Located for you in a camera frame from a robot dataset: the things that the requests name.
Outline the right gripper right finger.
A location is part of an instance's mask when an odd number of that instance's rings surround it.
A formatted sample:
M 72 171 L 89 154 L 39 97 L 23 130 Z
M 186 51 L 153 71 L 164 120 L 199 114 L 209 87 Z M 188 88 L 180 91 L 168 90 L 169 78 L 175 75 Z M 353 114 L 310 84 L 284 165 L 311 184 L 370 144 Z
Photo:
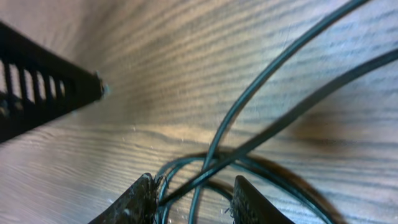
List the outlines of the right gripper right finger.
M 231 208 L 235 224 L 294 224 L 242 175 L 235 178 Z

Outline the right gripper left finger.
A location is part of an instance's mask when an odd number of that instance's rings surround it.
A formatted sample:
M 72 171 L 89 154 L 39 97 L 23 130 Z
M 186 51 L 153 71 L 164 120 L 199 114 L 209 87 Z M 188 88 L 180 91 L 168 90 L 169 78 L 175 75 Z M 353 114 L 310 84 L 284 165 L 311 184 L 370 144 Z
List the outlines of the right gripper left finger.
M 159 198 L 159 177 L 142 174 L 89 224 L 153 224 Z

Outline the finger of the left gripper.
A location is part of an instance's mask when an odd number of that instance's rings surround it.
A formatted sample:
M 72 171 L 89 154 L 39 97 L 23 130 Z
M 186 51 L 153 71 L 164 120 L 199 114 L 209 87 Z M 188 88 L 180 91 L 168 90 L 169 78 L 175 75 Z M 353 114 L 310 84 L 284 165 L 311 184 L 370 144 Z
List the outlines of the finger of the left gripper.
M 1 142 L 100 100 L 102 80 L 1 24 Z

